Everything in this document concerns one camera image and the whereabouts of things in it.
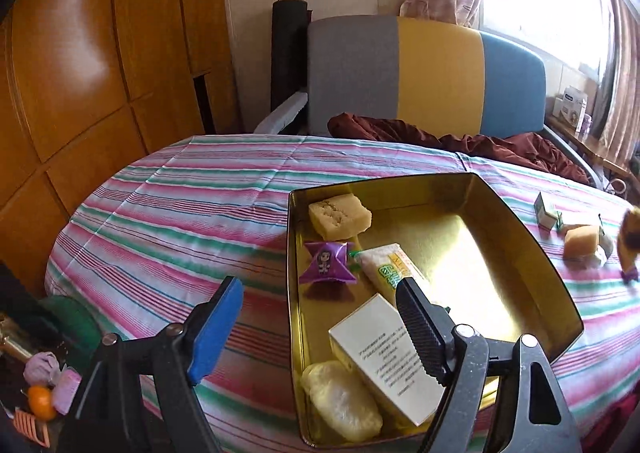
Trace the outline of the pink jar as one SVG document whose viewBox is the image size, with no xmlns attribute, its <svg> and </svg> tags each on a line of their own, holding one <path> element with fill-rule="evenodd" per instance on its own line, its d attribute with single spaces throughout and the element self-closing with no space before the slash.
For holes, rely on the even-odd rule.
<svg viewBox="0 0 640 453">
<path fill-rule="evenodd" d="M 592 117 L 589 114 L 586 114 L 584 116 L 584 119 L 582 120 L 582 127 L 580 127 L 580 135 L 587 136 L 590 132 L 591 126 L 592 126 Z"/>
</svg>

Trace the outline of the large white plastic bag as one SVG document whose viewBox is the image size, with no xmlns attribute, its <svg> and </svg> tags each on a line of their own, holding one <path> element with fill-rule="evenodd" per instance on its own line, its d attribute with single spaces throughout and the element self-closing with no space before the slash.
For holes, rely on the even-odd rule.
<svg viewBox="0 0 640 453">
<path fill-rule="evenodd" d="M 381 432 L 383 418 L 373 395 L 340 361 L 310 364 L 300 383 L 326 425 L 347 441 L 368 441 Z"/>
</svg>

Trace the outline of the yellow sponge block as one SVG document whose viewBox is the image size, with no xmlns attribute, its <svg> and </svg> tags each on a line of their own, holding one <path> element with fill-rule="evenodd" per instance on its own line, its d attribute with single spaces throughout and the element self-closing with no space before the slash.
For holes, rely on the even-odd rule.
<svg viewBox="0 0 640 453">
<path fill-rule="evenodd" d="M 313 202 L 309 219 L 316 232 L 328 242 L 346 241 L 367 231 L 372 212 L 354 194 L 343 194 Z"/>
<path fill-rule="evenodd" d="M 591 256 L 599 247 L 600 229 L 595 225 L 578 226 L 565 234 L 563 257 L 577 259 Z"/>
</svg>

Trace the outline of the wooden desk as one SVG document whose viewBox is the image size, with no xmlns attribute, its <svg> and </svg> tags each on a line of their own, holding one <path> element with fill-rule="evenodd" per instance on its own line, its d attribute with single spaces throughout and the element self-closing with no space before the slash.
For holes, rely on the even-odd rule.
<svg viewBox="0 0 640 453">
<path fill-rule="evenodd" d="M 608 158 L 606 150 L 591 135 L 579 136 L 572 127 L 565 126 L 559 119 L 547 116 L 544 125 L 559 136 L 591 167 L 596 173 L 615 176 L 628 181 L 633 186 L 639 185 L 638 178 L 631 172 L 627 164 Z"/>
</svg>

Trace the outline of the maroon blanket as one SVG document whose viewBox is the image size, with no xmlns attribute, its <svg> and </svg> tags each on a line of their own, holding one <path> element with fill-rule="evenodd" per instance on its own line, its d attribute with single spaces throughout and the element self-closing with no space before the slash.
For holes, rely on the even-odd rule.
<svg viewBox="0 0 640 453">
<path fill-rule="evenodd" d="M 335 139 L 405 143 L 446 150 L 548 172 L 585 185 L 593 184 L 587 171 L 565 155 L 558 144 L 534 132 L 512 135 L 506 139 L 482 134 L 436 136 L 400 119 L 372 118 L 352 113 L 332 117 L 328 121 L 328 130 Z"/>
</svg>

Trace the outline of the small purple snack packet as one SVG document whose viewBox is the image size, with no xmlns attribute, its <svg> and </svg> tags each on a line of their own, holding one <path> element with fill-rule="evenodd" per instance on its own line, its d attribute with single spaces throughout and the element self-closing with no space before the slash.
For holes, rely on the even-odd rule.
<svg viewBox="0 0 640 453">
<path fill-rule="evenodd" d="M 620 277 L 622 278 L 622 280 L 625 283 L 629 283 L 629 282 L 632 282 L 632 281 L 638 281 L 639 280 L 639 271 L 638 271 L 637 268 L 631 268 L 629 270 L 620 272 Z"/>
</svg>

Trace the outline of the small green carton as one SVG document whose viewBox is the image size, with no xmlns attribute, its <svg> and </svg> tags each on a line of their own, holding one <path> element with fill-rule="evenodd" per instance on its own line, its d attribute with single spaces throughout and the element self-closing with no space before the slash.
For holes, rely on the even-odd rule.
<svg viewBox="0 0 640 453">
<path fill-rule="evenodd" d="M 558 224 L 559 213 L 549 195 L 539 192 L 534 202 L 534 209 L 538 225 L 547 231 L 552 231 Z"/>
</svg>

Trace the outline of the white appliance box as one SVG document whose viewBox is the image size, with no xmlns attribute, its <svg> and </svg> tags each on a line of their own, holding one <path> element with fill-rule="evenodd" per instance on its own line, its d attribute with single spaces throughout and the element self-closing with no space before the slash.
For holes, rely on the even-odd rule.
<svg viewBox="0 0 640 453">
<path fill-rule="evenodd" d="M 561 96 L 554 99 L 551 116 L 577 134 L 582 129 L 588 95 L 575 87 L 566 87 Z"/>
</svg>

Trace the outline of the wooden wardrobe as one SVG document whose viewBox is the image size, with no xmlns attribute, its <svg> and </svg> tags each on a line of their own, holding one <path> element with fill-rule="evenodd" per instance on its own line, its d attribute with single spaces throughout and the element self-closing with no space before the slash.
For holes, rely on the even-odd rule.
<svg viewBox="0 0 640 453">
<path fill-rule="evenodd" d="M 106 179 L 242 129 L 226 0 L 6 0 L 2 263 L 42 296 L 56 236 Z"/>
</svg>

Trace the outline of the large white box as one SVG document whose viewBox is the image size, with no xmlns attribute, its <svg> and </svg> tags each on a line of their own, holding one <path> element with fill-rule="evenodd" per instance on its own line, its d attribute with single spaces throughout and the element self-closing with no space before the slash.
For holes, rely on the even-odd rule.
<svg viewBox="0 0 640 453">
<path fill-rule="evenodd" d="M 421 426 L 435 413 L 444 388 L 425 372 L 398 311 L 375 295 L 329 329 L 337 358 L 361 375 L 385 410 Z"/>
</svg>

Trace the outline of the orange fruit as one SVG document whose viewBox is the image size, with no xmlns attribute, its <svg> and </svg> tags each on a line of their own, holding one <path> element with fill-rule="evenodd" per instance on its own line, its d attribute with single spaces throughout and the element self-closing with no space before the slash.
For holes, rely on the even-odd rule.
<svg viewBox="0 0 640 453">
<path fill-rule="evenodd" d="M 53 405 L 52 391 L 46 386 L 30 386 L 27 389 L 28 405 L 35 418 L 40 421 L 53 421 L 58 411 Z"/>
</svg>

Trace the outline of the gold tin box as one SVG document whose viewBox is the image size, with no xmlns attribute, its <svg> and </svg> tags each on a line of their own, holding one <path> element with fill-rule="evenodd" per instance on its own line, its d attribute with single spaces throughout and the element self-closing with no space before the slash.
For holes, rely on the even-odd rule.
<svg viewBox="0 0 640 453">
<path fill-rule="evenodd" d="M 352 194 L 372 222 L 354 257 L 393 248 L 380 273 L 312 281 L 334 247 L 314 202 Z M 394 176 L 305 188 L 288 199 L 293 381 L 341 362 L 374 396 L 374 442 L 462 452 L 489 427 L 489 452 L 576 452 L 579 433 L 553 362 L 584 324 L 558 271 L 495 191 L 473 173 Z"/>
</svg>

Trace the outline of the small white plastic bag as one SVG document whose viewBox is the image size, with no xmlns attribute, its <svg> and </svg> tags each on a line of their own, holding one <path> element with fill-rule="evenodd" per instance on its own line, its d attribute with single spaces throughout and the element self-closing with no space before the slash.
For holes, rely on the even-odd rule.
<svg viewBox="0 0 640 453">
<path fill-rule="evenodd" d="M 608 259 L 611 258 L 613 251 L 614 251 L 614 243 L 611 237 L 604 232 L 600 232 L 599 238 L 598 238 L 597 250 L 596 250 L 596 253 L 594 254 L 594 257 L 597 258 L 597 262 L 599 263 L 600 267 L 602 267 L 602 265 L 605 265 L 605 263 L 608 262 Z"/>
</svg>

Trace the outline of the tricolour headboard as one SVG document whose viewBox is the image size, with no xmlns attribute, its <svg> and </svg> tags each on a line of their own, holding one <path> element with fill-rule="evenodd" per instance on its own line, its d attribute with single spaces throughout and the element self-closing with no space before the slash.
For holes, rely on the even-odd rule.
<svg viewBox="0 0 640 453">
<path fill-rule="evenodd" d="M 302 112 L 326 136 L 341 113 L 400 119 L 442 136 L 544 130 L 546 71 L 529 49 L 488 32 L 417 18 L 354 15 L 307 30 L 307 84 L 258 126 L 277 134 Z"/>
</svg>

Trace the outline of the striped bed sheet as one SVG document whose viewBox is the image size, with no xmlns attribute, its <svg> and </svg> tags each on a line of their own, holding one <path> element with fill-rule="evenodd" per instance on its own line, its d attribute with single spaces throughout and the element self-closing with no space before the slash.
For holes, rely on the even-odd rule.
<svg viewBox="0 0 640 453">
<path fill-rule="evenodd" d="M 547 173 L 408 144 L 192 136 L 120 170 L 86 198 L 58 234 L 44 285 L 80 301 L 104 332 L 140 338 L 184 320 L 225 277 L 239 277 L 241 317 L 198 397 L 226 451 L 301 452 L 285 289 L 288 195 L 379 176 L 465 171 L 528 227 L 539 192 L 560 209 L 599 213 L 610 234 L 628 209 L 626 200 Z"/>
</svg>

